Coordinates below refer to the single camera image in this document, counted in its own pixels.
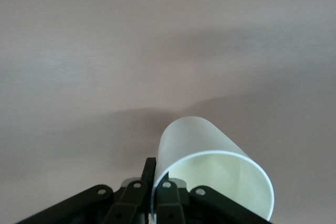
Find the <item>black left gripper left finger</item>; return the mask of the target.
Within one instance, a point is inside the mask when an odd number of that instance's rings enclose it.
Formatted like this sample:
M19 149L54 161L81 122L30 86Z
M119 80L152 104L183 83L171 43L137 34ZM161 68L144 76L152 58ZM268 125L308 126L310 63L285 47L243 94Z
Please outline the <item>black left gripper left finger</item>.
M96 185L21 223L148 223L156 159L146 159L141 177L125 180L114 192Z

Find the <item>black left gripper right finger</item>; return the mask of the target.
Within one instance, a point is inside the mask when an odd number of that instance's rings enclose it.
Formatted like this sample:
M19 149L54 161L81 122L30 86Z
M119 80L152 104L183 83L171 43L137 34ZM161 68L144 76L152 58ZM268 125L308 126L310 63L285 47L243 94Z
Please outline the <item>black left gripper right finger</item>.
M269 223L208 186L191 191L186 182L165 175L154 192L156 223Z

